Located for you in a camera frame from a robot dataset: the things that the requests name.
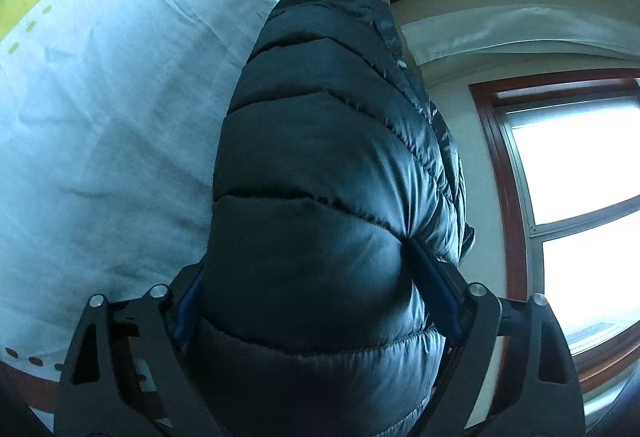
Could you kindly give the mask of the patterned white bed sheet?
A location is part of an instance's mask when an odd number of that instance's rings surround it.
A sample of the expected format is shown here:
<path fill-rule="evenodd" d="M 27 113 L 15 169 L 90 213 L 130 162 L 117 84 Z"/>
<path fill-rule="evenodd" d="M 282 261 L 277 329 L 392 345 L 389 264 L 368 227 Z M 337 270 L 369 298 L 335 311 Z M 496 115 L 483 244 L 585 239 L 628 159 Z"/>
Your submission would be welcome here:
<path fill-rule="evenodd" d="M 86 299 L 205 252 L 233 89 L 278 0 L 1 0 L 1 358 L 54 381 Z"/>

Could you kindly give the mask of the curtain at right window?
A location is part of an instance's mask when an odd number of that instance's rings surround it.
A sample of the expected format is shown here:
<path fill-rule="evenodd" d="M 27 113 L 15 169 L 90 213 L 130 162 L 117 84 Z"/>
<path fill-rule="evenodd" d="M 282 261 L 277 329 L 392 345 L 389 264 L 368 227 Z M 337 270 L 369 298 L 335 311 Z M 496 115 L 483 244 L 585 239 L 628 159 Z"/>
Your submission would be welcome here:
<path fill-rule="evenodd" d="M 509 4 L 431 16 L 401 27 L 423 65 L 467 54 L 583 54 L 639 58 L 637 24 L 567 6 Z"/>

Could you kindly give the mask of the black quilted puffer jacket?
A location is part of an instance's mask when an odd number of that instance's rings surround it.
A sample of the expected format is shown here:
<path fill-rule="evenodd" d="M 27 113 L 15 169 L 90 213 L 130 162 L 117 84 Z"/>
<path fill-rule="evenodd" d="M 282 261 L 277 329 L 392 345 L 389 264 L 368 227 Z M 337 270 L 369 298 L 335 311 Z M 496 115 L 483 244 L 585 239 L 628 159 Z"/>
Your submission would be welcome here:
<path fill-rule="evenodd" d="M 222 124 L 189 347 L 230 436 L 403 436 L 444 340 L 402 261 L 473 241 L 454 138 L 382 0 L 280 0 Z"/>

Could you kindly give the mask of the right window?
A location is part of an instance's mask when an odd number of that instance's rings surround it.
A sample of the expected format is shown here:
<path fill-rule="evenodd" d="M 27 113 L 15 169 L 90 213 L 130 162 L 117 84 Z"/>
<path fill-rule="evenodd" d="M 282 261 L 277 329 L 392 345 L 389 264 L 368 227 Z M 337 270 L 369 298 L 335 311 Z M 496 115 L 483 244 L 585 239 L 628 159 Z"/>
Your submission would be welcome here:
<path fill-rule="evenodd" d="M 639 358 L 639 73 L 470 88 L 494 168 L 508 291 L 546 296 L 583 391 Z"/>

